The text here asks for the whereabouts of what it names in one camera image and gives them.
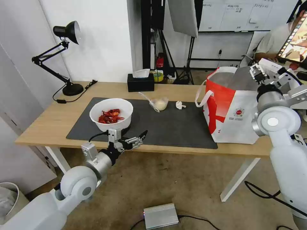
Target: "black desk lamp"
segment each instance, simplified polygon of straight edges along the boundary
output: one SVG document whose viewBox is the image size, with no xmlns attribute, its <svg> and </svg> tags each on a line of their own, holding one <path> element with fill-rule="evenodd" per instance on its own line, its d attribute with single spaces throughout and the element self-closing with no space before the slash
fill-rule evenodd
<svg viewBox="0 0 307 230">
<path fill-rule="evenodd" d="M 43 64 L 44 61 L 52 58 L 53 56 L 63 52 L 68 49 L 69 42 L 66 41 L 66 38 L 69 38 L 72 42 L 79 45 L 81 36 L 80 36 L 80 28 L 77 21 L 70 22 L 66 27 L 55 26 L 53 27 L 53 32 L 56 36 L 58 36 L 62 42 L 56 45 L 55 47 L 43 52 L 42 54 L 35 56 L 32 58 L 32 62 L 36 65 L 42 67 L 44 70 L 48 71 L 52 75 L 56 76 L 61 81 L 65 82 L 66 86 L 63 88 L 63 94 L 66 96 L 74 96 L 81 92 L 83 92 L 83 86 L 80 84 L 73 84 L 68 77 L 65 77 L 59 73 L 54 72 L 52 69 L 48 68 Z M 58 48 L 59 46 L 63 46 L 63 49 L 55 52 L 53 54 L 47 54 L 50 51 Z"/>
</svg>

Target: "black tissue box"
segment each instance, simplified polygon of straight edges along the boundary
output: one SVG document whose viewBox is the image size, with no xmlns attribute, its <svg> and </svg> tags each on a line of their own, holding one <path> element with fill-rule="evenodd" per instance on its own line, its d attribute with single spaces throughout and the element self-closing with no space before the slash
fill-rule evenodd
<svg viewBox="0 0 307 230">
<path fill-rule="evenodd" d="M 147 78 L 134 78 L 130 73 L 127 84 L 128 92 L 154 91 L 154 75 L 150 73 Z"/>
</svg>

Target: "table leg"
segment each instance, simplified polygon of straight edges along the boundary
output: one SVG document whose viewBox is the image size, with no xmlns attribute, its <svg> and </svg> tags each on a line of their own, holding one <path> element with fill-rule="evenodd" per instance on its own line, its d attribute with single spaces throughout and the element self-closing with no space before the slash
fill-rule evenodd
<svg viewBox="0 0 307 230">
<path fill-rule="evenodd" d="M 249 158 L 244 161 L 240 169 L 236 172 L 224 191 L 220 194 L 222 202 L 225 202 L 230 197 L 230 195 L 236 190 L 239 184 L 244 180 L 244 178 L 249 174 L 259 160 L 260 158 L 257 157 Z"/>
<path fill-rule="evenodd" d="M 54 161 L 58 164 L 62 172 L 66 173 L 70 169 L 70 166 L 64 158 L 63 154 L 61 153 L 60 149 L 48 146 L 46 146 L 46 149 L 48 150 Z"/>
</svg>

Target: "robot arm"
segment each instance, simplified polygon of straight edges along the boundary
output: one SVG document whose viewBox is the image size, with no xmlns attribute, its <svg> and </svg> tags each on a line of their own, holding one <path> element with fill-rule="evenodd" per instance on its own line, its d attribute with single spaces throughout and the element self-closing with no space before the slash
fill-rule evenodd
<svg viewBox="0 0 307 230">
<path fill-rule="evenodd" d="M 67 216 L 84 200 L 89 199 L 95 189 L 106 180 L 107 170 L 125 150 L 139 147 L 147 131 L 139 137 L 121 138 L 121 131 L 109 129 L 109 146 L 100 152 L 90 142 L 82 145 L 86 166 L 68 170 L 61 183 L 48 193 L 32 200 L 1 230 L 60 230 Z"/>
<path fill-rule="evenodd" d="M 253 79 L 260 84 L 258 112 L 252 124 L 259 136 L 268 135 L 272 141 L 270 159 L 284 201 L 307 213 L 307 147 L 303 139 L 290 137 L 301 125 L 300 117 L 290 106 L 306 100 L 307 87 L 289 74 L 294 75 L 291 70 L 281 73 L 278 68 L 282 67 L 265 59 L 251 67 Z M 287 82 L 291 90 L 284 96 L 279 89 Z M 292 214 L 297 227 L 307 229 L 307 217 L 295 210 Z"/>
</svg>

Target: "logo on bag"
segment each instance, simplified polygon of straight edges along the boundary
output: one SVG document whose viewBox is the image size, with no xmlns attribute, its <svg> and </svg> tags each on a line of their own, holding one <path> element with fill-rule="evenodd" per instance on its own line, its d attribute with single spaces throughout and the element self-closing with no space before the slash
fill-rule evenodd
<svg viewBox="0 0 307 230">
<path fill-rule="evenodd" d="M 238 108 L 238 109 L 235 110 L 233 115 L 236 116 L 236 117 L 242 117 L 243 114 L 244 114 L 244 109 Z"/>
</svg>

